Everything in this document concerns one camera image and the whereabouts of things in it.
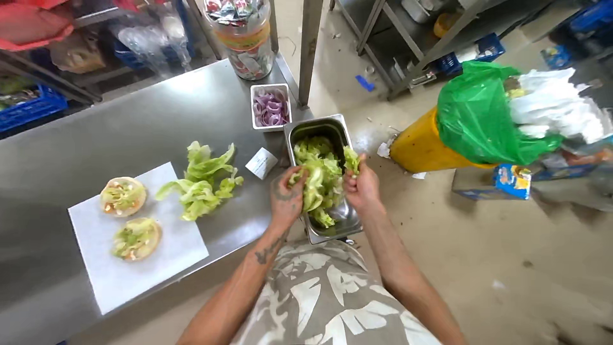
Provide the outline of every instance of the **beige floor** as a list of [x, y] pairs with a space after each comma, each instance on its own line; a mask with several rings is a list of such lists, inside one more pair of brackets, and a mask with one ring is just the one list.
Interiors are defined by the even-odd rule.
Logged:
[[[276, 3], [280, 48], [297, 77], [302, 2]], [[310, 107], [315, 116], [344, 114], [356, 149], [372, 157], [397, 231], [470, 343], [558, 344], [563, 333], [573, 344], [612, 344], [613, 335], [601, 326], [613, 327], [613, 233], [608, 232], [613, 217], [534, 200], [474, 203], [450, 193], [453, 171], [417, 180], [376, 156], [393, 128], [406, 128], [436, 104], [442, 84], [393, 102], [381, 100], [380, 82], [368, 93], [354, 79], [369, 65], [355, 54], [355, 39], [338, 10], [324, 11]], [[499, 62], [544, 68], [538, 51], [547, 41], [530, 44], [516, 31], [504, 43], [509, 52]], [[292, 236], [301, 235], [296, 227]], [[354, 238], [377, 272], [365, 236]], [[122, 310], [70, 344], [173, 344], [245, 252]]]

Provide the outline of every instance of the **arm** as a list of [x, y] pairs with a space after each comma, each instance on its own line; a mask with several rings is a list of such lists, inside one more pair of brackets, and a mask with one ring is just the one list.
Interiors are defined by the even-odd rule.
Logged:
[[291, 189], [287, 181], [300, 167], [276, 178], [270, 191], [272, 220], [266, 232], [221, 290], [200, 309], [185, 329], [178, 345], [229, 344], [257, 300], [266, 273], [272, 266], [287, 231], [302, 211], [302, 190], [308, 177]]
[[467, 344], [449, 308], [419, 271], [387, 216], [379, 197], [379, 179], [361, 156], [360, 174], [344, 176], [349, 203], [356, 209], [375, 253], [385, 288], [445, 345]]

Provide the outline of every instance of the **shredded lettuce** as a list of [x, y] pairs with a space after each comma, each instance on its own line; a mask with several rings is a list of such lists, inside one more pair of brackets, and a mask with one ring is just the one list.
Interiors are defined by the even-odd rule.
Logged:
[[114, 182], [104, 188], [101, 198], [105, 204], [112, 204], [113, 209], [125, 211], [136, 206], [143, 189], [126, 181]]
[[[326, 228], [331, 227], [336, 221], [325, 209], [338, 205], [343, 197], [343, 171], [332, 152], [332, 144], [324, 137], [304, 139], [294, 146], [294, 155], [296, 162], [309, 170], [302, 211]], [[292, 175], [289, 185], [296, 184], [301, 176], [302, 171]]]
[[217, 170], [223, 169], [231, 173], [234, 167], [227, 162], [234, 155], [234, 143], [230, 144], [228, 151], [218, 158], [211, 158], [211, 149], [208, 145], [200, 146], [194, 141], [188, 146], [189, 165], [185, 172], [185, 179], [198, 182], [207, 180], [213, 184], [213, 175]]
[[349, 146], [343, 148], [343, 153], [345, 153], [345, 168], [351, 170], [355, 176], [359, 175], [360, 156]]
[[115, 234], [112, 254], [124, 260], [135, 260], [147, 255], [151, 249], [146, 246], [152, 240], [155, 226], [151, 218], [130, 220]]
[[[162, 200], [172, 192], [178, 192], [181, 195], [179, 202], [184, 207], [181, 218], [187, 221], [211, 213], [221, 204], [222, 199], [233, 197], [234, 187], [243, 184], [244, 178], [236, 176], [238, 169], [227, 164], [233, 154], [234, 144], [231, 144], [226, 153], [218, 158], [211, 158], [209, 146], [200, 146], [194, 141], [188, 147], [189, 165], [185, 179], [163, 185], [155, 196], [156, 200]], [[219, 183], [217, 191], [213, 191], [214, 175], [220, 169], [230, 172], [231, 175]]]

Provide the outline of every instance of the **white napkin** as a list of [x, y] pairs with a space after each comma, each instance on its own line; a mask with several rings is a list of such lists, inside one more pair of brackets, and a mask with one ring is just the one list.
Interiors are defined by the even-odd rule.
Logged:
[[[162, 201], [154, 198], [162, 185], [177, 179], [172, 164], [158, 166], [136, 179], [147, 188], [147, 200], [134, 215], [116, 218], [104, 214], [100, 195], [68, 209], [103, 315], [208, 256], [196, 223], [180, 219], [183, 206], [178, 202], [178, 194], [171, 194]], [[155, 252], [138, 262], [126, 262], [113, 256], [113, 235], [128, 220], [141, 217], [155, 219], [162, 228], [162, 238]]]

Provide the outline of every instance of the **bun with lettuce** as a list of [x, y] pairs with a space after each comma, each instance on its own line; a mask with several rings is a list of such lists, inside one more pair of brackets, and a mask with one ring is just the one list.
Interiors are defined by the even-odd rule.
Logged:
[[100, 193], [102, 211], [115, 217], [135, 214], [145, 203], [147, 190], [131, 177], [116, 177]]
[[151, 218], [137, 218], [127, 222], [113, 238], [112, 254], [125, 261], [139, 261], [158, 247], [162, 228]]

